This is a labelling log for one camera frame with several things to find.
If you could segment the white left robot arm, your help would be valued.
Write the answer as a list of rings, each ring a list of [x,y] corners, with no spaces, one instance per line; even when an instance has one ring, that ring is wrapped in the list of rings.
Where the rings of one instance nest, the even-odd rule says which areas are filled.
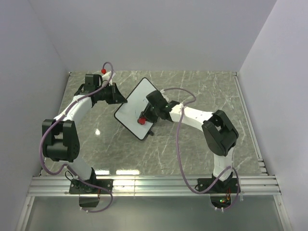
[[[44,159],[62,162],[60,169],[65,167],[71,173],[71,186],[81,189],[84,193],[93,193],[101,188],[96,179],[95,171],[80,158],[80,142],[77,124],[88,111],[99,101],[107,104],[127,103],[117,85],[112,82],[115,74],[103,71],[99,74],[86,74],[85,82],[75,92],[70,104],[55,118],[46,119],[42,123],[42,139],[39,155],[42,168],[50,175],[57,175],[44,165]]]

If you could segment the small white whiteboard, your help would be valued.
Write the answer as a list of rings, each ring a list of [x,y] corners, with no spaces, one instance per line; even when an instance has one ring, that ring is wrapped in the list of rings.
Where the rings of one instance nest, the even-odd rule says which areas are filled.
[[[140,124],[138,119],[148,104],[146,96],[155,90],[151,81],[144,77],[128,95],[128,102],[121,104],[114,113],[114,118],[140,141],[146,138],[154,125],[146,121]]]

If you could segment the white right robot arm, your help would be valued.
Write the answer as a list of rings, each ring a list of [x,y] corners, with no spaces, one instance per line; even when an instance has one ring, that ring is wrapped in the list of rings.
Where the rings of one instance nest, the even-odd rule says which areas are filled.
[[[177,122],[176,152],[185,184],[188,184],[188,181],[180,157],[180,127],[181,124],[185,124],[202,131],[210,151],[214,154],[213,181],[208,188],[213,187],[219,193],[224,192],[233,177],[233,151],[239,133],[224,111],[205,112],[188,107],[188,104],[196,101],[196,97],[190,91],[182,90],[191,94],[193,99],[186,103],[168,102],[163,91],[155,90],[149,93],[146,96],[148,104],[141,113],[140,119],[151,123],[155,123],[159,118]]]

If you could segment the red bone-shaped eraser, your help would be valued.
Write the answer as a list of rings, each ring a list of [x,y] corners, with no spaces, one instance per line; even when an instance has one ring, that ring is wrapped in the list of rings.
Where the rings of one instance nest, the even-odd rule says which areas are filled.
[[[140,118],[138,118],[137,122],[140,125],[144,125],[146,123],[146,118],[145,117],[140,117]]]

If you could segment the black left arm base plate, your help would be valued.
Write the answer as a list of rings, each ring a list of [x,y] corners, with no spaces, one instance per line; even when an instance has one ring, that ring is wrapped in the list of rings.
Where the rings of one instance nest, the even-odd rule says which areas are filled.
[[[71,180],[69,194],[109,194],[112,192],[113,180],[97,180],[96,185],[106,189],[106,191],[84,184],[79,180]]]

